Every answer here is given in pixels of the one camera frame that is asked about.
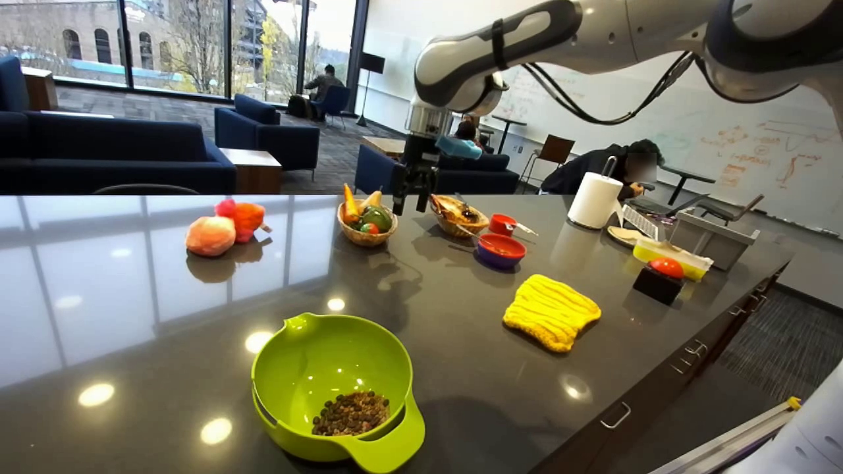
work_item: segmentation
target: plate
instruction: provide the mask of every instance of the plate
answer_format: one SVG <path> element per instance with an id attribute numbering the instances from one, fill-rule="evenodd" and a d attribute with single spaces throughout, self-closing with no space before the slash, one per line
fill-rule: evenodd
<path id="1" fill-rule="evenodd" d="M 610 234 L 610 241 L 615 241 L 627 247 L 634 247 L 637 237 L 643 237 L 637 229 L 625 229 L 625 227 L 609 227 L 605 231 Z"/>

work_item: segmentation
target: floor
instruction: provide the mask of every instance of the floor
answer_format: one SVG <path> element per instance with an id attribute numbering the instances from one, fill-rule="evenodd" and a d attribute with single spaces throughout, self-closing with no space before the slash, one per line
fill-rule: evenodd
<path id="1" fill-rule="evenodd" d="M 195 121 L 206 138 L 214 138 L 214 109 L 222 106 L 71 87 L 58 87 L 58 102 L 127 118 Z M 313 121 L 282 117 L 282 123 Z M 352 181 L 360 138 L 370 135 L 399 138 L 370 121 L 357 127 L 356 118 L 327 118 L 313 179 L 309 172 L 285 174 L 282 193 L 339 193 L 345 181 Z M 656 185 L 651 199 L 667 201 L 667 193 L 668 188 Z M 663 416 L 634 446 L 625 449 L 615 471 L 647 471 L 783 404 L 787 396 L 805 399 L 843 360 L 843 312 L 835 306 L 839 293 L 835 283 L 839 280 L 825 276 L 821 297 L 804 297 L 816 287 L 805 276 L 843 270 L 843 243 L 758 213 L 745 216 L 745 225 L 760 229 L 760 241 L 780 243 L 801 255 L 801 270 L 789 271 L 787 280 L 795 287 L 804 285 L 804 293 L 774 287 L 770 304 L 745 324 L 723 357 L 677 404 L 663 409 Z"/>

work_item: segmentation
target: cable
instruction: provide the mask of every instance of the cable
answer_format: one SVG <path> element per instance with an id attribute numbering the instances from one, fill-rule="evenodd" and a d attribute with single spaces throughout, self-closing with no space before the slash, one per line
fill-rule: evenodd
<path id="1" fill-rule="evenodd" d="M 522 63 L 522 69 L 526 69 L 526 73 L 569 114 L 575 114 L 581 121 L 589 123 L 604 123 L 604 127 L 614 127 L 614 123 L 625 123 L 630 118 L 634 118 L 643 109 L 647 109 L 667 87 L 671 87 L 684 71 L 687 67 L 696 62 L 696 52 L 684 50 L 663 73 L 660 80 L 652 84 L 652 91 L 640 100 L 640 106 L 625 117 L 615 118 L 594 118 L 589 117 L 584 109 L 577 106 L 577 100 L 571 100 L 558 84 L 555 80 L 536 63 Z"/>

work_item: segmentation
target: wall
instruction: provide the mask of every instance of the wall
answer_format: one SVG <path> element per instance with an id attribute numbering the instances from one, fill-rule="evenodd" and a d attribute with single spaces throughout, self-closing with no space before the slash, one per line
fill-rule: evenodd
<path id="1" fill-rule="evenodd" d="M 493 18 L 531 5 L 530 0 L 465 0 L 465 2 L 370 2 L 365 50 L 384 55 L 384 73 L 369 77 L 365 112 L 370 121 L 405 131 L 414 100 L 414 58 L 435 34 L 461 34 L 486 27 Z M 631 112 L 675 55 L 660 55 L 610 73 L 577 73 L 546 67 L 551 77 L 589 114 L 614 118 Z M 592 127 L 555 106 L 523 69 L 505 71 L 509 96 L 494 109 L 501 117 L 526 121 L 511 127 L 505 154 L 522 172 L 546 135 L 577 141 L 575 151 L 605 147 L 651 138 L 677 168 L 713 176 L 717 185 L 691 185 L 727 204 L 747 204 L 764 193 L 760 210 L 809 227 L 843 234 L 843 141 L 830 106 L 805 87 L 758 102 L 727 102 L 708 91 L 696 69 L 667 91 L 651 109 L 621 127 Z M 551 168 L 536 167 L 530 181 Z"/>

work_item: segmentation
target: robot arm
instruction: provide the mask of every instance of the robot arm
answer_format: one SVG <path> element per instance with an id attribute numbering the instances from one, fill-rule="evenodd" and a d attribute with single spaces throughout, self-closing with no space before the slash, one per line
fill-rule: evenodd
<path id="1" fill-rule="evenodd" d="M 758 102 L 797 84 L 843 109 L 843 0 L 546 0 L 484 30 L 438 38 L 415 62 L 411 135 L 435 135 L 444 112 L 486 114 L 497 71 L 555 63 L 581 73 L 691 50 L 710 91 Z"/>

